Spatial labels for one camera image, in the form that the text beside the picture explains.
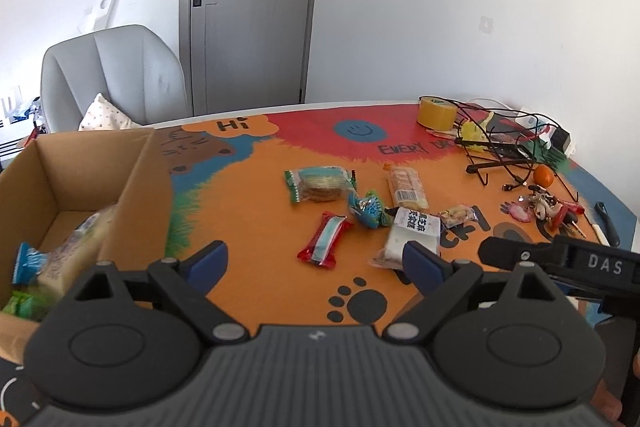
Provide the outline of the right hand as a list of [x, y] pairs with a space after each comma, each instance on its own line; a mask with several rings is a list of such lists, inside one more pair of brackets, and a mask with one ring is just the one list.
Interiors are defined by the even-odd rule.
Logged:
[[624, 424], [620, 422], [623, 404], [608, 390], [608, 385], [604, 379], [599, 381], [590, 404], [613, 426], [623, 427]]

